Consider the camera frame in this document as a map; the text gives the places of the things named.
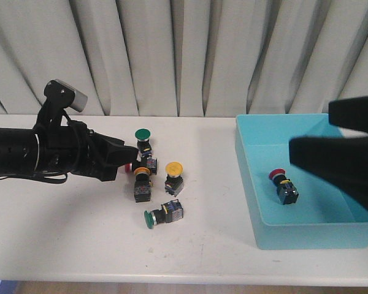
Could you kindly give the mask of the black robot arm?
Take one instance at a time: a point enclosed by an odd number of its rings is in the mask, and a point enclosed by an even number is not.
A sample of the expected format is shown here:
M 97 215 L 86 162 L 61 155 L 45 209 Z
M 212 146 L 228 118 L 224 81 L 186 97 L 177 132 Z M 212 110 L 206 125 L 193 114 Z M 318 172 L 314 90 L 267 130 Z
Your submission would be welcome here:
M 137 160 L 138 149 L 70 120 L 51 129 L 0 128 L 0 179 L 62 184 L 68 174 L 113 181 L 119 167 Z

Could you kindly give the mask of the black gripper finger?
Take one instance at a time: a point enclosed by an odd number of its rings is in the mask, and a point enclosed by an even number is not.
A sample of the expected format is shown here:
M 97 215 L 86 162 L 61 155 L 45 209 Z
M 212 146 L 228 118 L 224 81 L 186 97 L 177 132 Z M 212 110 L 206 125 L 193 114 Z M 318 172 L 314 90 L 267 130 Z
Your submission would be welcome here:
M 289 161 L 337 186 L 368 211 L 368 137 L 293 138 Z
M 368 134 L 368 96 L 332 101 L 328 115 L 334 126 Z

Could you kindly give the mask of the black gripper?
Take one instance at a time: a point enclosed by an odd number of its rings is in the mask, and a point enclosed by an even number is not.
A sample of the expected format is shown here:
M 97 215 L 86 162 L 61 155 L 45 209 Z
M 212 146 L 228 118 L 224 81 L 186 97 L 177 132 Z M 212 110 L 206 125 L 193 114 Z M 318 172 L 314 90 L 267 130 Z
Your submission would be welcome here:
M 33 177 L 74 175 L 96 178 L 102 182 L 114 181 L 118 169 L 137 160 L 138 149 L 125 145 L 121 139 L 94 133 L 81 121 L 68 121 L 52 127 L 38 122 L 33 131 L 38 138 L 38 158 Z M 99 164 L 90 165 L 89 151 Z

